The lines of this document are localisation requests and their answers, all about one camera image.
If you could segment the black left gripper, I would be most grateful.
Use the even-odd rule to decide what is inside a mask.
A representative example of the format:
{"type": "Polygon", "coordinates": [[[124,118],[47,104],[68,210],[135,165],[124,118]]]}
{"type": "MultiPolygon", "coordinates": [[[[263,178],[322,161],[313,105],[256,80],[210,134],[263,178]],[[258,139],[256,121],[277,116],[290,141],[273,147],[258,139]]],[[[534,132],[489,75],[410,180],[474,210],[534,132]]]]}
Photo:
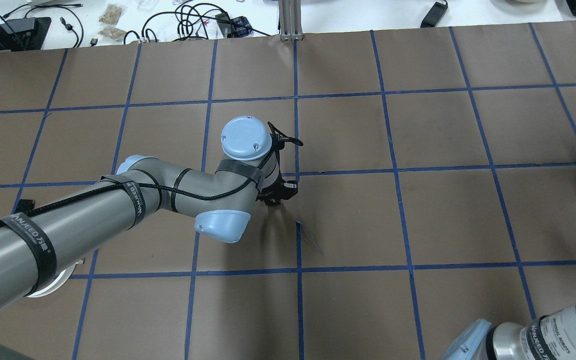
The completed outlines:
{"type": "Polygon", "coordinates": [[[257,201],[263,203],[281,203],[298,193],[297,180],[285,180],[281,172],[271,173],[265,177],[257,175],[257,201]]]}

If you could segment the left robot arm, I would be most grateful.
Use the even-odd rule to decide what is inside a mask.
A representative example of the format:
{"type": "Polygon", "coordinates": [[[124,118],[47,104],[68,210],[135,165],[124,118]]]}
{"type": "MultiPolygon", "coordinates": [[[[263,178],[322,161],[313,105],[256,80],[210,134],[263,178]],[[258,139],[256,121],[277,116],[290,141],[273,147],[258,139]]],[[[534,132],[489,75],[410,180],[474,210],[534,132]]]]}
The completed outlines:
{"type": "MultiPolygon", "coordinates": [[[[159,210],[193,218],[200,235],[233,244],[255,202],[277,205],[298,193],[295,180],[283,179],[280,160],[287,143],[303,145],[297,137],[240,116],[219,141],[224,155],[212,174],[131,155],[84,191],[0,218],[0,310],[50,287],[62,271],[159,210]]],[[[25,358],[0,344],[0,360],[25,358]]]]}

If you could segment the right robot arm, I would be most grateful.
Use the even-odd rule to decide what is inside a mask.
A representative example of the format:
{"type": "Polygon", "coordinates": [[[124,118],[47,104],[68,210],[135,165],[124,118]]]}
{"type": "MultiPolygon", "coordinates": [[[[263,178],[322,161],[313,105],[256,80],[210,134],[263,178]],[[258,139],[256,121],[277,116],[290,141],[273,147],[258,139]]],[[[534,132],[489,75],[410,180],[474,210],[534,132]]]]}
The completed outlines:
{"type": "Polygon", "coordinates": [[[528,325],[473,322],[442,360],[576,360],[576,303],[528,325]]]}

